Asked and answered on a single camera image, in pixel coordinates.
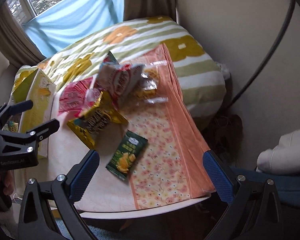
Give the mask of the left hand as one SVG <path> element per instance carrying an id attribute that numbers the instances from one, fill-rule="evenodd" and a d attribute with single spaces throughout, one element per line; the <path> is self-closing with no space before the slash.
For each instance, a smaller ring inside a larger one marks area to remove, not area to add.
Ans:
<path id="1" fill-rule="evenodd" d="M 12 171 L 6 171 L 0 174 L 0 183 L 4 184 L 3 193 L 11 195 L 14 191 L 14 177 Z"/>

